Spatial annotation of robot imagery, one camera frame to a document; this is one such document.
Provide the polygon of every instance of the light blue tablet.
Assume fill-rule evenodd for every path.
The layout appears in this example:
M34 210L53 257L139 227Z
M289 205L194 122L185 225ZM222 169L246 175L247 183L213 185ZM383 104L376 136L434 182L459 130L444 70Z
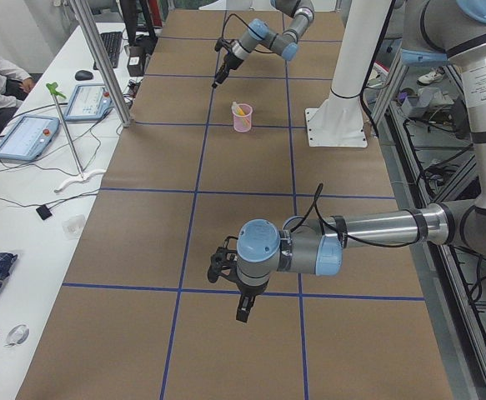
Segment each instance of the light blue tablet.
M0 142L0 158L32 161L39 157L59 130L55 117L24 115Z
M105 86L98 83L77 85L65 110L65 121L89 123L100 120L112 106Z

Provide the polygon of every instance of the person's hand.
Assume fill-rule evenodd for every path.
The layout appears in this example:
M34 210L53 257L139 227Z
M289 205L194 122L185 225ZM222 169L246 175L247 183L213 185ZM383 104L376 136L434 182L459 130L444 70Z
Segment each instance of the person's hand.
M35 81L32 77L27 77L20 84L20 88L23 90L23 92L30 93L32 89L35 88Z

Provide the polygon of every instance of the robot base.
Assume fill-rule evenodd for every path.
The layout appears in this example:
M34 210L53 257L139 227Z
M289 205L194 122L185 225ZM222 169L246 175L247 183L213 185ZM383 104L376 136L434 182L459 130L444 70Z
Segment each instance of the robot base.
M332 94L320 108L306 108L306 126L312 148L367 147L362 109L357 98L342 99Z

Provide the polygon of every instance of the cup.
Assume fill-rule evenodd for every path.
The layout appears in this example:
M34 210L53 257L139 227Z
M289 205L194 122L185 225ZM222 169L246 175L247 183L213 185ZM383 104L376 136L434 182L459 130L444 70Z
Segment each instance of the cup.
M238 109L232 108L233 129L237 132L248 132L252 128L252 106L239 104Z

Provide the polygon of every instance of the white pole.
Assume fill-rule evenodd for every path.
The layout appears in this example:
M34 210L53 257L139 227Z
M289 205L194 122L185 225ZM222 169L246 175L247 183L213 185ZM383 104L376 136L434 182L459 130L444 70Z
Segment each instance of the white pole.
M320 108L306 109L309 146L365 148L358 95L392 0L353 0L332 90Z

